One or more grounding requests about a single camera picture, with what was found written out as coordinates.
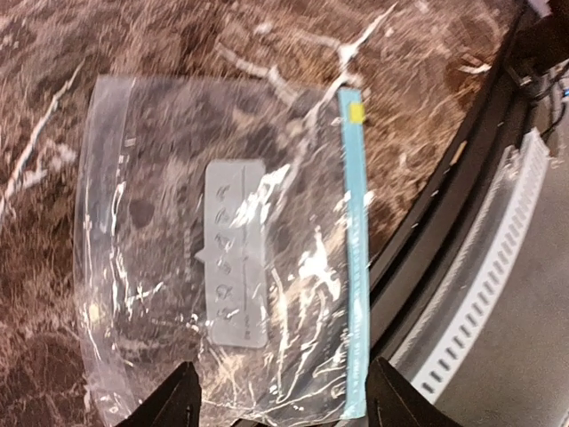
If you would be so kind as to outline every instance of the light blue adhesive strip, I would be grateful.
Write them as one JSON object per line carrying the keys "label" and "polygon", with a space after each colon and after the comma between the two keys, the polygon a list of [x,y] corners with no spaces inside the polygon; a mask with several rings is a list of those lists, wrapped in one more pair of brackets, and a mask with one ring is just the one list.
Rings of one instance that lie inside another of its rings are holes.
{"label": "light blue adhesive strip", "polygon": [[350,105],[361,105],[359,91],[338,92],[342,117],[346,191],[348,199],[349,347],[346,406],[342,419],[365,416],[365,378],[370,354],[370,300],[367,272],[367,209],[365,193],[364,127],[350,120]]}

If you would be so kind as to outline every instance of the marble surface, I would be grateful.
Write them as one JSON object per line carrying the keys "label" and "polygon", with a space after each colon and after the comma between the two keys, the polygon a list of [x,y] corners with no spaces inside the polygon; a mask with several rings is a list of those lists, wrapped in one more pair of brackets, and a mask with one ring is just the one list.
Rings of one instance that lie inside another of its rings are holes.
{"label": "marble surface", "polygon": [[[393,4],[0,2],[2,191],[52,96],[83,63],[42,129],[26,188],[10,199],[0,231],[0,425],[98,425],[72,274],[76,156],[96,76],[245,77],[215,51],[220,42],[248,61],[277,65],[292,83],[328,86],[338,76],[336,52],[301,40],[301,31],[351,42]],[[361,76],[367,111],[373,252],[444,153],[516,8],[514,0],[401,0],[359,49],[349,70]]]}

